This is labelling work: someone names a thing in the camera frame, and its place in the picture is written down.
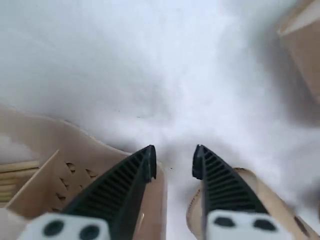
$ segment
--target ridged rubber pad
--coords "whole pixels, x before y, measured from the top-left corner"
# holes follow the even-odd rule
[[[192,175],[203,182],[204,217],[214,210],[269,214],[238,173],[203,145],[195,150]]]
[[[156,150],[150,145],[101,175],[62,213],[104,219],[113,240],[131,240],[146,184],[156,175]]]

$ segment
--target white surface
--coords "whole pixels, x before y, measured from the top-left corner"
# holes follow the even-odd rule
[[[57,235],[46,236],[44,229],[54,221],[63,223],[63,228]],[[95,240],[110,240],[108,223],[99,218],[72,216],[57,213],[46,213],[30,222],[17,240],[81,240],[80,233],[88,226],[99,228]]]
[[[215,223],[217,218],[232,220],[234,226],[221,226]],[[254,227],[256,220],[268,221],[275,231]],[[215,210],[208,213],[206,222],[206,240],[294,240],[273,217],[261,213]]]
[[[154,144],[168,240],[193,239],[196,144],[314,204],[320,115],[275,34],[295,1],[3,0],[0,101],[126,151]]]

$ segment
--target cardboard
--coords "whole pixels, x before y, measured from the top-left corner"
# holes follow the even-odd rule
[[[25,220],[60,211],[129,155],[63,120],[25,115],[5,106],[0,106],[0,116],[0,136],[29,148],[42,165],[6,206]],[[165,239],[166,211],[167,183],[158,165],[157,178],[145,189],[134,239]]]
[[[286,203],[257,178],[254,173],[244,168],[235,168],[235,170],[255,192],[270,215],[287,229],[294,236],[295,240],[320,240],[318,234],[299,216],[296,216]],[[186,213],[187,225],[197,240],[203,239],[201,195],[202,190],[201,186],[199,186]]]
[[[277,33],[320,103],[320,0],[301,1],[282,20]]]

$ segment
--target corrugated cardboard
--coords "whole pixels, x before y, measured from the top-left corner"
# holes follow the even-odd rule
[[[25,219],[61,210],[94,181],[91,175],[103,174],[129,155],[63,120],[25,115],[5,106],[0,106],[0,116],[0,136],[25,145],[43,164],[7,205]],[[156,180],[145,189],[134,239],[165,238],[166,204],[167,183],[158,166]]]
[[[301,1],[279,24],[277,33],[320,103],[320,1]]]

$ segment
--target white fluffy material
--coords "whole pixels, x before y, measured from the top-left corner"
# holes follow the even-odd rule
[[[294,4],[5,0],[0,100],[126,151],[154,144],[169,184],[168,240],[193,239],[185,213],[196,144],[290,204],[311,204],[320,118],[275,34]]]

